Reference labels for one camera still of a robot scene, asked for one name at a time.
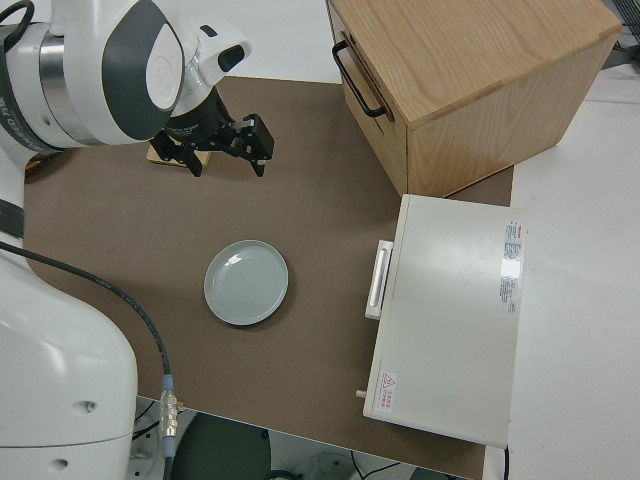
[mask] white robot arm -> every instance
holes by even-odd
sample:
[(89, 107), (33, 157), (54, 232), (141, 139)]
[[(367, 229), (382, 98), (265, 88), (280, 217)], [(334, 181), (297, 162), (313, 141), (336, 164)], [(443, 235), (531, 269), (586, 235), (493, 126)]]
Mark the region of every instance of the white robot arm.
[(257, 115), (231, 119), (216, 91), (250, 53), (221, 18), (190, 21), (171, 0), (54, 0), (50, 23), (31, 23), (33, 8), (0, 14), (19, 21), (0, 27), (0, 479), (123, 480), (135, 358), (109, 319), (7, 251), (22, 246), (24, 167), (35, 152), (151, 139), (196, 175), (195, 149), (261, 175), (273, 139)]

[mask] brown mat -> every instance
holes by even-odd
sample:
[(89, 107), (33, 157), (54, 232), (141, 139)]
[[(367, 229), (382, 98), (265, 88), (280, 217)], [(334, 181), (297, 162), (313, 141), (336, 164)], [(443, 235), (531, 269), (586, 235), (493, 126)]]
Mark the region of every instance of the brown mat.
[[(222, 154), (196, 179), (145, 160), (146, 144), (79, 150), (27, 186), (26, 247), (140, 302), (167, 343), (187, 407), (480, 478), (483, 446), (365, 418), (355, 397), (376, 337), (376, 322), (364, 318), (376, 245), (393, 240), (400, 197), (341, 87), (228, 78), (220, 91), (232, 115), (258, 112), (271, 130), (276, 149), (264, 178)], [(505, 172), (457, 196), (505, 202), (510, 180)], [(208, 310), (202, 285), (216, 253), (243, 239), (276, 247), (290, 278), (275, 314), (239, 329)], [(86, 281), (34, 267), (123, 330), (139, 393), (157, 398), (160, 358), (136, 315)]]

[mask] red warning sticker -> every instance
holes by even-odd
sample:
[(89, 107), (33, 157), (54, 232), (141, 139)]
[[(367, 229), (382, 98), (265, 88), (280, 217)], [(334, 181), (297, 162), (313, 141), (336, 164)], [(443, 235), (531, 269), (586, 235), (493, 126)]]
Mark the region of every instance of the red warning sticker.
[(391, 372), (380, 372), (378, 391), (375, 402), (376, 409), (390, 412), (393, 409), (393, 399), (396, 395), (398, 375)]

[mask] wooden block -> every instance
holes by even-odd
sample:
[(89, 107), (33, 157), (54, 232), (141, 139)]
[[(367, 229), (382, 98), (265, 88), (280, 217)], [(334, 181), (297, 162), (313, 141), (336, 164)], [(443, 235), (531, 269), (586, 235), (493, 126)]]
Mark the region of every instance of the wooden block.
[[(198, 157), (198, 160), (200, 160), (200, 163), (202, 163), (203, 168), (207, 167), (207, 165), (209, 164), (209, 160), (213, 156), (213, 152), (195, 152), (195, 154), (196, 154), (196, 157)], [(186, 167), (186, 165), (176, 162), (175, 160), (170, 160), (168, 162), (165, 160), (162, 160), (151, 145), (149, 145), (149, 149), (147, 150), (147, 160), (153, 163), (159, 163), (161, 165), (173, 165), (174, 167)]]

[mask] drawer handle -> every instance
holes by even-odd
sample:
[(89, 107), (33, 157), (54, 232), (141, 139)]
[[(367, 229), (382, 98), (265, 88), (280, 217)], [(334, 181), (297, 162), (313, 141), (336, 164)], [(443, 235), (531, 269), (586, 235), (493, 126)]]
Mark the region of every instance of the drawer handle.
[(387, 242), (385, 240), (378, 241), (378, 252), (376, 253), (376, 262), (373, 266), (369, 298), (364, 313), (364, 316), (367, 318), (380, 320), (380, 316), (382, 315), (382, 301), (384, 289), (387, 285), (387, 275), (389, 274), (392, 250), (393, 242)]
[(338, 52), (340, 52), (341, 50), (344, 50), (348, 46), (349, 44), (347, 43), (347, 41), (343, 40), (341, 42), (336, 43), (331, 49), (331, 53), (333, 54), (333, 59), (335, 60), (336, 65), (338, 65), (338, 70), (340, 70), (340, 73), (342, 73), (342, 76), (347, 82), (347, 85), (349, 85), (349, 88), (355, 95), (356, 100), (358, 100), (360, 107), (368, 117), (374, 118), (374, 117), (379, 117), (381, 115), (384, 115), (387, 112), (386, 108), (380, 107), (374, 110), (370, 108), (369, 105), (367, 105), (367, 102), (365, 102), (364, 98), (362, 97), (360, 90), (358, 90), (358, 87), (356, 87), (356, 84), (353, 83), (353, 79), (349, 76), (349, 72), (347, 72), (347, 69), (344, 67), (342, 61), (340, 60), (340, 57), (338, 57)]

